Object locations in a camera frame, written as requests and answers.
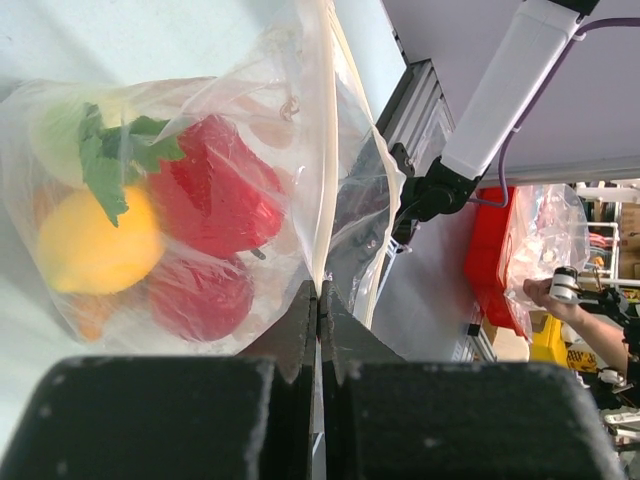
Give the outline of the clear zip top bag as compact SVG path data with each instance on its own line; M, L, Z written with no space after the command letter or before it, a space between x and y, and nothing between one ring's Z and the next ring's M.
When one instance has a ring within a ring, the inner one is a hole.
M370 324L404 176L331 1L286 1L214 76L25 82L2 198L71 337L233 354L299 286Z

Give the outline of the yellow orange fruit toy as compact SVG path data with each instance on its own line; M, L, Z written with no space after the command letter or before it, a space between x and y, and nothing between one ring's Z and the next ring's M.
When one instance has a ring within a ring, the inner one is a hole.
M107 295L142 280L165 253L146 191L125 189L128 210L113 224L88 191L65 198L42 222L35 260L48 286L64 294Z

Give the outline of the person hand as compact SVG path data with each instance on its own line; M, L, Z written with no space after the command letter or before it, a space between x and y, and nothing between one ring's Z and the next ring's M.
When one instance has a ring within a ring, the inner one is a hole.
M583 310L578 305L565 304L550 296L552 280L527 279L524 281L524 293L537 306L543 308L555 318L574 327L583 324Z

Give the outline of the red bell pepper toy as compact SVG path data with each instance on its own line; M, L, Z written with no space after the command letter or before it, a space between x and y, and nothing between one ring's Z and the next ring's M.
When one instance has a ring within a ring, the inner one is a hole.
M255 250L284 221L285 191L274 169L243 141L236 127L208 116L178 136L185 156L162 160L148 185L165 230L217 258Z

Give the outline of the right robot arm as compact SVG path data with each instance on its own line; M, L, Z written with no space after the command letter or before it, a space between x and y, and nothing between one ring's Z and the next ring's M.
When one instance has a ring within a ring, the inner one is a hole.
M472 201L596 1L524 1L460 121L424 176L404 184L394 222L427 222Z

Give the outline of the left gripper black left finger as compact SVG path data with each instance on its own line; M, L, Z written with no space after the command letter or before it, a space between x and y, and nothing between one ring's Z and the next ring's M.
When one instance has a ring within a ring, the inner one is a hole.
M5 479L307 479L317 294L234 356L71 357L37 385Z

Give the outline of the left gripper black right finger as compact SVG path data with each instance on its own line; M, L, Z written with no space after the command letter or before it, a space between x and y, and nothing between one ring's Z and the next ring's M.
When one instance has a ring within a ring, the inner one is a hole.
M331 479L621 479L589 392L544 363L411 362L319 300Z

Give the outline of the person forearm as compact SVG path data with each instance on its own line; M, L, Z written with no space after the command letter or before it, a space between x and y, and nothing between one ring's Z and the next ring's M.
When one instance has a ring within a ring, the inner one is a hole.
M582 309L570 325L608 367L627 375L629 355L622 330Z

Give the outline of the white radish toy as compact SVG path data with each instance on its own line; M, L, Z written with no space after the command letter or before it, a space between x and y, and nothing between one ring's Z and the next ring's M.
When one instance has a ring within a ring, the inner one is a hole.
M106 128L138 117L138 111L119 94L90 92L48 100L34 108L29 121L31 147L45 170L73 188L84 188L78 129L85 104L97 105Z

